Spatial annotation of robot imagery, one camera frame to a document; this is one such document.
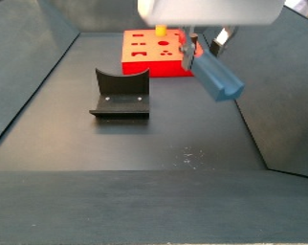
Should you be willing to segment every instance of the metal wall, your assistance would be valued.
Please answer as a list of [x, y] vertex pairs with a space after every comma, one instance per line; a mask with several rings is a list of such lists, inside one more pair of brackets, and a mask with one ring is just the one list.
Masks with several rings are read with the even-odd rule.
[[0, 1], [0, 135], [77, 35], [47, 0]]
[[308, 19], [284, 8], [240, 28], [221, 59], [247, 83], [237, 103], [268, 167], [308, 176]]
[[49, 0], [84, 33], [144, 29], [137, 0]]

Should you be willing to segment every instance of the black holder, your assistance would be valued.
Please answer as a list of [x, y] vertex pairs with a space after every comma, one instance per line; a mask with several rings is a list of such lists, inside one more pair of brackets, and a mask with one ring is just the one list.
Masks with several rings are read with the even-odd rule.
[[96, 69], [100, 87], [97, 109], [89, 113], [99, 118], [149, 118], [149, 69], [129, 76], [115, 76]]

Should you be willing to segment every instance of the hole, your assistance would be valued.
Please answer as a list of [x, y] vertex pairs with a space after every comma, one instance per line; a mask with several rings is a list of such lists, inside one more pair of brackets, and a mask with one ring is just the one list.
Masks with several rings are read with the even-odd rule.
[[132, 56], [147, 56], [148, 52], [132, 52]]
[[167, 41], [160, 41], [160, 42], [159, 42], [159, 45], [167, 46], [167, 45], [169, 45], [169, 43], [168, 43]]

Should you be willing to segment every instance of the red block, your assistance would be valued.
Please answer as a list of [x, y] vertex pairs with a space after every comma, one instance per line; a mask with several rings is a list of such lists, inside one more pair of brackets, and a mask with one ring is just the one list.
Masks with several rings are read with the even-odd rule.
[[151, 77], [189, 77], [192, 72], [181, 67], [179, 30], [156, 36], [155, 30], [131, 30], [124, 33], [123, 72], [140, 73], [149, 68]]

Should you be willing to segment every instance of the black floor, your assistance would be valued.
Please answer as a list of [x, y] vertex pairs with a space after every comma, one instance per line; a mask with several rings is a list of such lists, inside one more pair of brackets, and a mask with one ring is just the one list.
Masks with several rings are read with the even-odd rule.
[[308, 242], [308, 179], [195, 78], [152, 79], [149, 121], [88, 113], [121, 40], [79, 38], [0, 142], [0, 244]]

